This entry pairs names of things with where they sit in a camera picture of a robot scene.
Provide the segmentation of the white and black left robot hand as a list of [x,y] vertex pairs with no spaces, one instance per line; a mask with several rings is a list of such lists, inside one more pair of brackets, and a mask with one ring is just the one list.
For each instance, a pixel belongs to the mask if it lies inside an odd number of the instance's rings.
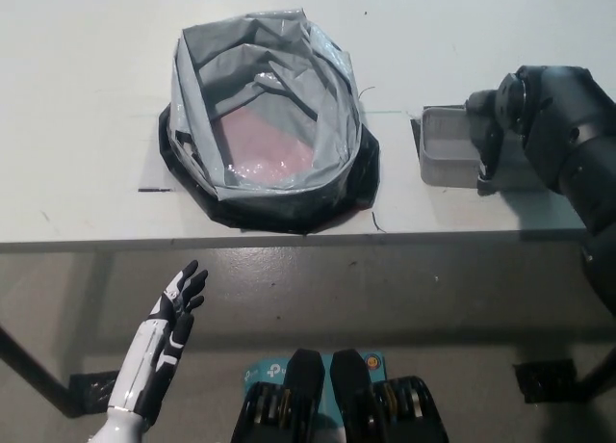
[[208,272],[196,260],[180,270],[139,325],[115,380],[108,408],[153,425],[205,301]]

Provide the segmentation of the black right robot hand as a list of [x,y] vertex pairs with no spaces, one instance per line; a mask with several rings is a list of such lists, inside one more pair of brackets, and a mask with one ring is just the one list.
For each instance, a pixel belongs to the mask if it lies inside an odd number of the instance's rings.
[[488,120],[484,141],[480,147],[480,168],[477,178],[477,188],[488,190],[497,172],[501,149],[504,140],[504,131],[496,116],[495,90],[473,92],[465,102],[466,113],[470,116],[484,117]]

